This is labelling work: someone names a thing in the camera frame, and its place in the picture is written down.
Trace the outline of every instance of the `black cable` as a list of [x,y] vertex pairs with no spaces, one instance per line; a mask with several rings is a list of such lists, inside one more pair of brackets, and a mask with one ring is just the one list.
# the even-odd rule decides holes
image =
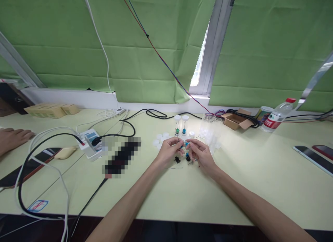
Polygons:
[[70,241],[70,239],[71,239],[72,236],[73,236],[73,233],[74,233],[73,228],[74,228],[74,226],[77,224],[77,222],[78,222],[78,220],[79,220],[81,214],[84,212],[84,210],[85,210],[85,209],[87,208],[87,206],[90,204],[90,202],[91,202],[92,199],[95,197],[95,195],[97,194],[97,192],[99,191],[99,189],[104,185],[104,183],[105,183],[107,180],[108,180],[107,178],[103,179],[103,181],[102,181],[101,184],[98,186],[98,188],[96,189],[96,191],[94,192],[94,194],[90,197],[90,199],[88,200],[88,202],[86,203],[86,205],[82,208],[81,212],[76,216],[76,218],[75,218],[75,220],[74,220],[74,222],[73,222],[73,224],[72,224],[70,230],[68,231],[68,234],[69,234],[69,235],[68,235],[68,238],[67,238],[67,241],[68,241],[68,242]]
[[71,135],[71,136],[73,136],[73,137],[75,137],[81,144],[84,144],[83,142],[82,142],[82,140],[78,137],[78,136],[76,136],[76,135],[74,135],[74,134],[70,134],[70,133],[60,133],[60,134],[55,134],[55,135],[53,135],[53,136],[51,136],[51,137],[48,137],[47,139],[45,139],[45,140],[43,140],[41,143],[39,143],[29,154],[28,154],[28,156],[27,156],[27,158],[25,159],[25,161],[24,161],[24,163],[23,163],[23,165],[22,165],[22,172],[21,172],[21,175],[20,175],[20,178],[19,178],[19,181],[18,181],[18,201],[19,201],[19,203],[20,203],[20,206],[21,206],[21,208],[25,211],[25,212],[27,212],[27,213],[29,213],[29,214],[31,214],[31,215],[34,215],[34,216],[36,216],[36,217],[40,217],[40,218],[59,218],[59,215],[55,215],[55,214],[37,214],[37,213],[35,213],[35,212],[30,212],[30,211],[28,211],[26,208],[25,208],[25,206],[24,206],[24,204],[23,204],[23,201],[22,201],[22,196],[21,196],[21,192],[22,192],[22,184],[23,184],[23,179],[24,179],[24,167],[26,166],[26,163],[28,162],[28,160],[29,160],[29,158],[31,157],[31,155],[32,155],[32,153],[34,152],[34,151],[36,151],[36,149],[41,145],[41,144],[43,144],[44,142],[46,142],[46,141],[48,141],[49,139],[51,139],[51,138],[53,138],[53,137],[55,137],[55,136],[59,136],[59,135]]
[[[134,126],[133,126],[131,123],[129,123],[127,120],[129,120],[130,118],[134,117],[135,115],[137,115],[138,113],[140,113],[140,112],[143,111],[143,110],[146,110],[146,114],[147,114],[148,116],[153,117],[153,118],[157,118],[157,119],[171,119],[171,118],[175,117],[175,115],[174,115],[174,116],[171,116],[171,117],[168,117],[166,114],[164,114],[164,113],[162,113],[162,112],[160,112],[160,111],[157,111],[157,110],[155,110],[155,109],[146,109],[146,108],[144,108],[144,109],[141,109],[140,111],[137,111],[135,114],[133,114],[132,116],[130,116],[130,117],[126,118],[126,119],[119,120],[119,121],[123,121],[123,122],[126,122],[126,123],[128,123],[129,125],[131,125],[131,127],[133,128],[133,134],[132,134],[132,135],[106,134],[106,135],[102,135],[102,136],[96,137],[96,138],[91,142],[91,144],[92,144],[92,145],[97,145],[98,143],[101,142],[101,140],[102,140],[103,137],[107,137],[107,136],[133,137],[133,136],[135,135],[135,128],[134,128]],[[198,119],[201,119],[201,117],[196,116],[196,115],[194,115],[194,114],[192,114],[192,113],[189,113],[189,112],[184,112],[184,113],[181,113],[181,114],[179,114],[179,115],[182,115],[182,114],[190,114],[190,115],[192,115],[192,116],[194,116],[194,117],[197,117]]]
[[288,119],[288,118],[292,118],[292,117],[299,117],[299,116],[322,116],[322,115],[328,114],[328,113],[330,113],[330,112],[332,112],[332,111],[333,111],[333,108],[332,108],[330,111],[327,111],[327,112],[325,112],[325,113],[323,113],[323,114],[319,114],[319,115],[294,115],[294,116],[289,116],[289,117],[287,117],[286,119]]
[[260,126],[259,121],[252,115],[238,113],[236,109],[228,109],[226,111],[226,113],[232,113],[234,115],[238,115],[240,117],[243,117],[243,118],[246,118],[246,119],[250,120],[253,123],[253,125],[251,126],[253,128],[257,128],[257,127]]

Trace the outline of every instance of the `bottle label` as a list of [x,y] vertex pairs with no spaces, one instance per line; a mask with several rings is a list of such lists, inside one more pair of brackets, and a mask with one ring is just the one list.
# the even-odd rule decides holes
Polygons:
[[283,121],[285,117],[277,116],[273,113],[270,114],[268,119],[264,122],[266,127],[276,129]]

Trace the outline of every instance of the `dark floor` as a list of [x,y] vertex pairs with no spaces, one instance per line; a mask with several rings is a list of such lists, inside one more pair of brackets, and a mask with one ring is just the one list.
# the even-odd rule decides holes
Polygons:
[[[84,242],[102,218],[81,217],[71,242]],[[0,220],[0,237],[35,219],[26,216],[6,215]],[[58,242],[63,232],[63,221],[38,221],[5,237],[4,241]],[[307,230],[318,242],[333,241],[333,232]],[[205,242],[266,242],[266,236],[256,227],[231,226],[152,220],[133,221],[124,242],[133,241],[205,241]]]

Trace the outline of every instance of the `water bottle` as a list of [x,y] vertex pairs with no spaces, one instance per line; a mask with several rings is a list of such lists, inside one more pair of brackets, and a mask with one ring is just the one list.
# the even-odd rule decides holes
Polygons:
[[269,133],[273,132],[292,111],[292,104],[295,101],[294,98],[288,98],[284,103],[278,105],[261,126],[261,129]]

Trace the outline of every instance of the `red bottle cap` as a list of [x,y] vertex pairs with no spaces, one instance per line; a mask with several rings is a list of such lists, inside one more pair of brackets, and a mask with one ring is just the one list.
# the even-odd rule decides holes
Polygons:
[[296,99],[294,99],[294,98],[287,98],[285,101],[286,102],[290,102],[290,103],[294,103],[296,101]]

